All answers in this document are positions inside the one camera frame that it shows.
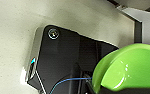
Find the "wire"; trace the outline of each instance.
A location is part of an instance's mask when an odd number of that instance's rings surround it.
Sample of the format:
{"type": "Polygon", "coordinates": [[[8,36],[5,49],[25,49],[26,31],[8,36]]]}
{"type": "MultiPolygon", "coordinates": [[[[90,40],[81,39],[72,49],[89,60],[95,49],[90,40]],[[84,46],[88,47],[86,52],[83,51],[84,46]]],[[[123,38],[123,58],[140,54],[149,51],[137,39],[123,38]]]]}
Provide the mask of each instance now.
{"type": "Polygon", "coordinates": [[[56,83],[56,84],[54,85],[54,87],[52,88],[50,94],[52,94],[52,92],[54,91],[54,89],[56,88],[56,86],[59,85],[59,84],[62,83],[62,82],[71,81],[71,80],[86,80],[86,79],[92,79],[92,78],[70,78],[70,79],[62,80],[62,81],[60,81],[60,82],[58,82],[58,83],[56,83]]]}

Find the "blue wire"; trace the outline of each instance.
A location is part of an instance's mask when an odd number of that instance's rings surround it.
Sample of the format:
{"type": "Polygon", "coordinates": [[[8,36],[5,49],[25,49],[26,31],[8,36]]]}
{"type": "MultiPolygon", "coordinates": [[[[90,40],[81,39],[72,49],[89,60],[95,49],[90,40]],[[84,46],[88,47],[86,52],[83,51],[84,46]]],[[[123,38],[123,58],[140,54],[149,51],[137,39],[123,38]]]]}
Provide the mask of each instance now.
{"type": "Polygon", "coordinates": [[[53,90],[56,88],[57,85],[59,85],[60,83],[62,82],[65,82],[65,81],[70,81],[70,80],[85,80],[85,79],[92,79],[92,78],[70,78],[70,79],[65,79],[63,81],[60,81],[58,82],[57,84],[55,84],[55,86],[52,88],[50,94],[52,94],[53,90]]]}

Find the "blue cable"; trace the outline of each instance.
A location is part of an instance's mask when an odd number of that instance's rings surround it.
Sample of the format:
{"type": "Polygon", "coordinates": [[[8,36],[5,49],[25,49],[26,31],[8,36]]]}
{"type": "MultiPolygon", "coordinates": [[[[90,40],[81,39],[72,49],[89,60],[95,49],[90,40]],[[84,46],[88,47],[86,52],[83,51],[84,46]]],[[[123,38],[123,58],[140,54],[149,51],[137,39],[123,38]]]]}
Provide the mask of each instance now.
{"type": "Polygon", "coordinates": [[[70,78],[70,79],[65,79],[65,80],[62,80],[58,83],[55,84],[55,86],[52,88],[50,94],[52,94],[53,90],[56,88],[57,85],[59,85],[60,83],[62,82],[65,82],[65,81],[70,81],[70,80],[85,80],[85,79],[92,79],[92,78],[70,78]]]}

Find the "white wall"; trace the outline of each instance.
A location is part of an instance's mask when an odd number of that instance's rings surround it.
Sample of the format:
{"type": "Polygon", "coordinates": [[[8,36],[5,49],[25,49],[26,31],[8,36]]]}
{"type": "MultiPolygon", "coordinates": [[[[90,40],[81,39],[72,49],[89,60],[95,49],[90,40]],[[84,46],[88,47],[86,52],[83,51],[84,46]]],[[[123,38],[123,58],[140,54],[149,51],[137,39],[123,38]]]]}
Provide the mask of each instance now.
{"type": "Polygon", "coordinates": [[[0,0],[0,94],[38,94],[21,73],[36,28],[48,24],[119,47],[133,43],[134,22],[104,0],[0,0]]]}
{"type": "Polygon", "coordinates": [[[150,12],[133,8],[126,8],[122,11],[142,22],[142,43],[150,44],[150,12]]]}

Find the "green object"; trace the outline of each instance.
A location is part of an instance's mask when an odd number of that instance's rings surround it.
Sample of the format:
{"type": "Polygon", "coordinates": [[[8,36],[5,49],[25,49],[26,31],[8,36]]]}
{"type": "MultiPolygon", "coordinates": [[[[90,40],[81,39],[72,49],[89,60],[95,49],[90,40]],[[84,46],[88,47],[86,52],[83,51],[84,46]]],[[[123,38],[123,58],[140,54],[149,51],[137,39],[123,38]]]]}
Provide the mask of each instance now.
{"type": "Polygon", "coordinates": [[[105,56],[96,66],[93,90],[100,86],[112,91],[125,88],[150,88],[150,45],[132,44],[105,56]]]}

